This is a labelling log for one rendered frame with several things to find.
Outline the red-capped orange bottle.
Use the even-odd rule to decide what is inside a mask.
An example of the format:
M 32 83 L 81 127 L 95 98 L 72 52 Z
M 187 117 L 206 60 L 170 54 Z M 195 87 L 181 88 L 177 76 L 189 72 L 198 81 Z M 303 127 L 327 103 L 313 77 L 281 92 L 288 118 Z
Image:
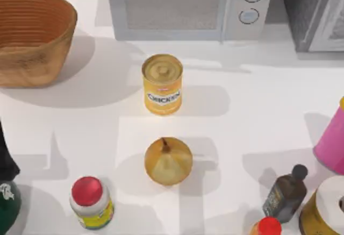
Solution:
M 282 227 L 274 217 L 264 217 L 255 223 L 249 235 L 281 235 Z

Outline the yellow onion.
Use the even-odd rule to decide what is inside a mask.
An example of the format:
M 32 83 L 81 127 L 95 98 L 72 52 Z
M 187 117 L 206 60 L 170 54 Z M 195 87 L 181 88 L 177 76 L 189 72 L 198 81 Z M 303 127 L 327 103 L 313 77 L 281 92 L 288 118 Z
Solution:
M 145 171 L 156 183 L 173 186 L 184 181 L 193 167 L 193 154 L 187 144 L 174 137 L 161 137 L 146 150 Z

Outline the yellow can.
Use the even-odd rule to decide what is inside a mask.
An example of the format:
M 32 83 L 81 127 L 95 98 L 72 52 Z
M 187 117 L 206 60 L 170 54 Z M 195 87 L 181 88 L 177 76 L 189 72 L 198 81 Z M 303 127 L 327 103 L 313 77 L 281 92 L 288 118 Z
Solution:
M 146 108 L 156 115 L 171 115 L 182 104 L 183 66 L 170 54 L 155 54 L 141 68 Z

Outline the red-capped white jar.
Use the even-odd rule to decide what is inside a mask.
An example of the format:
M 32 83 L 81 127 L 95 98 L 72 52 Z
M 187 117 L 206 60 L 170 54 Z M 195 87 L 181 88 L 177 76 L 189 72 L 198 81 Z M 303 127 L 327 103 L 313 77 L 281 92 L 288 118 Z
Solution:
M 107 186 L 94 176 L 83 176 L 74 182 L 69 203 L 80 225 L 87 230 L 105 227 L 114 214 Z

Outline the white-lidded yellow tub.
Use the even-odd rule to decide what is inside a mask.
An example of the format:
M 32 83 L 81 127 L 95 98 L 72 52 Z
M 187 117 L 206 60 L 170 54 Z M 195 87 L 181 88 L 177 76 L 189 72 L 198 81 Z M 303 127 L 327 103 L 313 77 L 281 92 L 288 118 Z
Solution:
M 344 235 L 344 176 L 324 180 L 299 216 L 302 235 Z

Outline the pale microwave oven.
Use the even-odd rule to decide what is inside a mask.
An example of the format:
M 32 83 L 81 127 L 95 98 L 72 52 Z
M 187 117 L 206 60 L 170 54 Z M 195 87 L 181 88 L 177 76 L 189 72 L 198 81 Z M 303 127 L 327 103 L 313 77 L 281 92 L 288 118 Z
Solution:
M 109 0 L 116 39 L 121 41 L 244 41 L 259 38 L 270 0 Z M 243 10 L 260 17 L 239 21 Z

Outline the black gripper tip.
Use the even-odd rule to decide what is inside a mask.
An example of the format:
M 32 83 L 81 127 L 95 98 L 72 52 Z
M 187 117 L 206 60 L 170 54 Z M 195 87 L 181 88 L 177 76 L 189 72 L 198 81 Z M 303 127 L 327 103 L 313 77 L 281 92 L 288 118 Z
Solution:
M 13 181 L 19 173 L 20 168 L 10 155 L 0 121 L 0 181 Z

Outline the dark brown bottle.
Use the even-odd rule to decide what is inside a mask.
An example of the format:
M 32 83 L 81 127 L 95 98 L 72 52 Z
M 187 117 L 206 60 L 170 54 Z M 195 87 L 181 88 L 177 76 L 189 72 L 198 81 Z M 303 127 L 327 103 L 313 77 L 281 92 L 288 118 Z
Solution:
M 297 164 L 290 174 L 279 176 L 262 206 L 265 216 L 274 217 L 282 224 L 289 222 L 307 194 L 304 183 L 307 175 L 307 167 Z

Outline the brown wooden basket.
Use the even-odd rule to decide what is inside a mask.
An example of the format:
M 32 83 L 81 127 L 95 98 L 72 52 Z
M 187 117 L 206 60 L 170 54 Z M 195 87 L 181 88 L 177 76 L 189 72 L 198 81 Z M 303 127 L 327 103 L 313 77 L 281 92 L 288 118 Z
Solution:
M 40 87 L 59 75 L 77 11 L 66 0 L 0 0 L 0 87 Z

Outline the pink cylindrical container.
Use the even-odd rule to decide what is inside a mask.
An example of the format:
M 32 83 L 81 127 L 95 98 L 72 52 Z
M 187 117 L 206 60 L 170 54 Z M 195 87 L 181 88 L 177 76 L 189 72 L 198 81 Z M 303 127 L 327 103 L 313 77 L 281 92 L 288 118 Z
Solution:
M 314 155 L 329 170 L 344 175 L 344 97 L 314 147 Z

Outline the dark green bottle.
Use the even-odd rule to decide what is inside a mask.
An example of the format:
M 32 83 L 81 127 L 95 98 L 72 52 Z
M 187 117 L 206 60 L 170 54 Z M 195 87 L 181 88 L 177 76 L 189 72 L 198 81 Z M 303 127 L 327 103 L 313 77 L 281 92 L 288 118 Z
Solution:
M 0 181 L 0 235 L 15 223 L 22 204 L 20 190 L 13 181 Z

